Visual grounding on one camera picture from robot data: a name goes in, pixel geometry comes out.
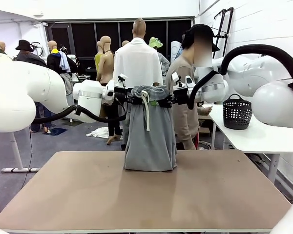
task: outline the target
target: green hat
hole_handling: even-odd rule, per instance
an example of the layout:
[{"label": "green hat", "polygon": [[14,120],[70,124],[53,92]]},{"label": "green hat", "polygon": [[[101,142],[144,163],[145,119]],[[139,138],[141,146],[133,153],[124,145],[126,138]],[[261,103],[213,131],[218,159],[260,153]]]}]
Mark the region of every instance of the green hat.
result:
[{"label": "green hat", "polygon": [[158,38],[151,37],[151,38],[150,38],[150,42],[149,42],[148,45],[149,45],[150,47],[152,47],[152,48],[154,48],[155,46],[156,46],[157,48],[160,48],[160,47],[163,46],[163,43],[161,43],[161,41],[158,40]]}]

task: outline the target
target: white drawstring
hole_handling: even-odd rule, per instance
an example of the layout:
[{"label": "white drawstring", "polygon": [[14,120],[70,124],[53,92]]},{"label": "white drawstring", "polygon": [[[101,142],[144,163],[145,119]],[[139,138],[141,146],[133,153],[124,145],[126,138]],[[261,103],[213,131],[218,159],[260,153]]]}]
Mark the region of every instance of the white drawstring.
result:
[{"label": "white drawstring", "polygon": [[148,102],[149,102],[149,95],[147,91],[141,91],[141,98],[143,100],[143,103],[146,106],[146,130],[150,131],[150,114],[149,114],[149,110],[148,110]]}]

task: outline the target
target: basket handle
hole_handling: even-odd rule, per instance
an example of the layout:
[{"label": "basket handle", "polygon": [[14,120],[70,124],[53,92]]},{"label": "basket handle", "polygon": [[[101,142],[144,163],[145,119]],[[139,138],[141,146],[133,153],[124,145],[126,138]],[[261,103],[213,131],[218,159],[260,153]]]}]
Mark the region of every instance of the basket handle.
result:
[{"label": "basket handle", "polygon": [[238,94],[231,94],[230,97],[228,99],[232,99],[232,100],[237,100],[237,101],[242,101],[243,99],[241,98],[240,95]]}]

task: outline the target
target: beige sweatshirt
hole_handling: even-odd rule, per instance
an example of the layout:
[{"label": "beige sweatshirt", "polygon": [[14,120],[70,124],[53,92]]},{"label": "beige sweatshirt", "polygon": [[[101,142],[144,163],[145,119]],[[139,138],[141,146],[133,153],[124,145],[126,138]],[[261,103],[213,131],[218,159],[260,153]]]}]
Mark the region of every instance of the beige sweatshirt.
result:
[{"label": "beige sweatshirt", "polygon": [[[181,76],[181,81],[185,83],[186,76],[194,78],[193,66],[183,57],[179,56],[170,66],[166,75],[165,85],[172,93],[175,82],[172,81],[171,75],[177,72]],[[176,142],[182,142],[185,149],[193,149],[194,138],[199,132],[199,117],[197,105],[190,110],[186,104],[172,106],[172,116],[174,121],[174,129],[176,134]]]}]

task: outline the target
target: white wall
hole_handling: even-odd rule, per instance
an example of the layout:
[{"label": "white wall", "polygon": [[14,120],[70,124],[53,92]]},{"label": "white wall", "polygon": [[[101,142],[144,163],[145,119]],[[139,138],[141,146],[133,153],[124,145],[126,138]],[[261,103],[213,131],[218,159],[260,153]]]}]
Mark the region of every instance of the white wall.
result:
[{"label": "white wall", "polygon": [[[214,2],[217,3],[203,13]],[[201,0],[201,3],[204,5],[196,23],[210,26],[218,12],[234,7],[227,52],[241,45],[260,43],[277,46],[293,56],[293,0]],[[293,155],[282,155],[279,170],[293,183]]]},{"label": "white wall", "polygon": [[197,16],[199,0],[1,0],[0,10],[39,20],[134,19]]},{"label": "white wall", "polygon": [[47,51],[45,32],[40,23],[36,25],[31,22],[0,23],[0,40],[5,42],[6,53],[9,56],[13,57],[18,54],[15,48],[20,39],[25,39],[29,42],[40,42]]}]

